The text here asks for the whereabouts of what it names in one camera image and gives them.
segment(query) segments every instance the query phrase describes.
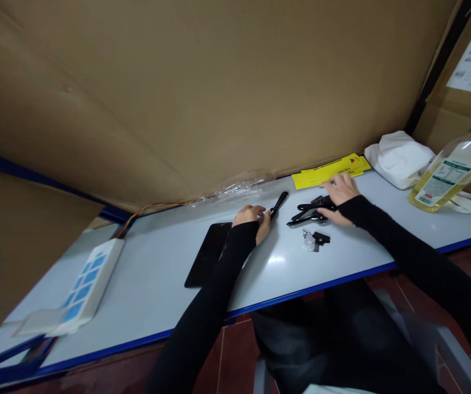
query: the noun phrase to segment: yellow card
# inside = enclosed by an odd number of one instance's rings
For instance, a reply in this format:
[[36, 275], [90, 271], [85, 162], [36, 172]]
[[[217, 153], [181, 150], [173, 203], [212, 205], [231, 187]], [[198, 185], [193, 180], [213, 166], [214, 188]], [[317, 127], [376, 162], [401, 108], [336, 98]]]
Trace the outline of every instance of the yellow card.
[[364, 157], [359, 157], [357, 154], [353, 153], [320, 167], [293, 174], [292, 179], [295, 188], [299, 190], [319, 186], [338, 173], [348, 172], [351, 177], [354, 177], [364, 174], [364, 171], [370, 168], [370, 164], [368, 164]]

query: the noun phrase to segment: hand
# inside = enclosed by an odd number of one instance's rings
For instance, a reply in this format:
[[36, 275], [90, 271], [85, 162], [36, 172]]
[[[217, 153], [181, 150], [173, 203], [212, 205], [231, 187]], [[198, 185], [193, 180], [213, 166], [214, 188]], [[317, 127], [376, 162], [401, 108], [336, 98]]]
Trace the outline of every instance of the hand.
[[260, 205], [246, 205], [237, 213], [232, 227], [243, 223], [256, 222], [258, 216], [262, 217], [263, 221], [259, 224], [259, 230], [257, 231], [257, 236], [255, 237], [255, 244], [260, 244], [270, 232], [270, 215], [272, 212], [268, 210], [266, 214], [263, 214], [265, 210], [266, 208], [261, 207]]
[[[361, 195], [359, 189], [357, 188], [356, 181], [354, 181], [347, 172], [344, 174], [334, 175], [330, 181], [323, 182], [319, 187], [325, 188], [327, 190], [328, 195], [334, 204], [338, 207], [343, 204], [343, 202]], [[333, 212], [326, 208], [318, 208], [317, 212], [322, 213], [337, 225], [354, 225], [351, 221], [344, 217], [341, 212], [339, 212], [339, 210]]]

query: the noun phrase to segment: barcode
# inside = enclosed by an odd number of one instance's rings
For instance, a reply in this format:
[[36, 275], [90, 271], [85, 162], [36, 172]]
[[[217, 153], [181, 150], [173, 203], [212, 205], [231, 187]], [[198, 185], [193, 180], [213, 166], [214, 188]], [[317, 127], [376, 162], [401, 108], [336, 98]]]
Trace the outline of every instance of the barcode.
[[426, 199], [425, 197], [418, 197], [418, 200], [427, 205], [432, 204], [432, 200]]

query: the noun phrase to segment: clear plastic bag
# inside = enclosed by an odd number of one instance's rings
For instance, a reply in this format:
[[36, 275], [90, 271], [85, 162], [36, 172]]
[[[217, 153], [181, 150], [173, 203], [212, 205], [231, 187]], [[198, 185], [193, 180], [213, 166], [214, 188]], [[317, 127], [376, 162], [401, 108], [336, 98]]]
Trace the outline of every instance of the clear plastic bag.
[[207, 195], [201, 197], [194, 206], [214, 205], [234, 198], [258, 193], [262, 187], [275, 180], [275, 175], [262, 171], [246, 171], [215, 185]]

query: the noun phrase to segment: table edge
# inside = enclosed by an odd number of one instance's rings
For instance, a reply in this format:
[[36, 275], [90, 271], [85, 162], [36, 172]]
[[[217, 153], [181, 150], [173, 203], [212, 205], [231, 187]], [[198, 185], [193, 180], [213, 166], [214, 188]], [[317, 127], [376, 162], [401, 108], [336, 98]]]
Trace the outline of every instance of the table edge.
[[[463, 240], [463, 241], [455, 242], [455, 243], [450, 244], [450, 245], [442, 246], [440, 248], [437, 248], [436, 250], [440, 253], [448, 253], [448, 252], [452, 252], [454, 250], [458, 250], [458, 249], [461, 249], [461, 248], [464, 248], [464, 247], [467, 247], [467, 246], [471, 246], [471, 238], [468, 238], [468, 239]], [[279, 297], [272, 298], [272, 299], [269, 299], [269, 300], [266, 300], [266, 301], [263, 301], [263, 302], [260, 302], [260, 303], [257, 303], [257, 304], [253, 304], [253, 305], [245, 306], [244, 308], [236, 309], [234, 311], [229, 312], [227, 314], [226, 318], [232, 318], [232, 317], [240, 316], [240, 315], [243, 315], [245, 313], [253, 312], [253, 311], [256, 311], [258, 309], [262, 309], [262, 308], [265, 308], [265, 307], [270, 306], [270, 305], [275, 305], [275, 304], [281, 303], [281, 302], [289, 300], [289, 299], [305, 296], [307, 294], [310, 294], [310, 293], [313, 293], [313, 292], [316, 292], [316, 291], [324, 290], [324, 289], [329, 288], [329, 287], [333, 287], [333, 286], [336, 286], [336, 285], [340, 285], [342, 283], [346, 283], [346, 282], [350, 282], [350, 281], [353, 281], [353, 280], [356, 280], [356, 279], [360, 279], [360, 278], [365, 277], [365, 276], [378, 274], [380, 272], [384, 272], [384, 271], [391, 270], [391, 269], [394, 269], [394, 268], [396, 268], [396, 263], [395, 262], [383, 264], [383, 265], [380, 265], [380, 266], [377, 266], [377, 267], [374, 267], [374, 268], [370, 268], [370, 269], [365, 270], [365, 271], [360, 271], [360, 272], [355, 273], [355, 274], [343, 276], [343, 277], [338, 278], [338, 279], [334, 279], [334, 280], [331, 280], [331, 281], [328, 281], [328, 282], [320, 283], [319, 285], [307, 287], [305, 289], [298, 290], [298, 291], [295, 291], [293, 293], [281, 295]], [[74, 357], [74, 358], [70, 358], [68, 360], [64, 360], [64, 361], [60, 361], [58, 363], [51, 364], [51, 365], [46, 366], [46, 367], [39, 368], [35, 372], [34, 377], [39, 377], [39, 376], [42, 376], [42, 375], [47, 375], [47, 374], [51, 374], [51, 373], [60, 372], [60, 371], [66, 370], [66, 369], [71, 369], [71, 368], [77, 367], [81, 364], [86, 364], [86, 363], [89, 363], [89, 362], [92, 362], [92, 361], [95, 361], [95, 360], [99, 360], [100, 358], [116, 355], [116, 354], [123, 353], [125, 351], [129, 351], [129, 350], [133, 350], [133, 349], [138, 349], [140, 347], [144, 347], [144, 346], [156, 343], [158, 341], [161, 341], [165, 338], [168, 338], [170, 336], [170, 334], [172, 333], [172, 331], [173, 331], [173, 329], [169, 329], [169, 330], [166, 330], [166, 331], [161, 331], [161, 332], [156, 333], [156, 334], [148, 335], [147, 337], [138, 338], [138, 339], [135, 339], [133, 341], [125, 342], [123, 344], [119, 344], [119, 345], [115, 345], [115, 346], [111, 346], [111, 347], [107, 347], [105, 349], [97, 350], [95, 352], [88, 353], [86, 355], [77, 356], [77, 357]]]

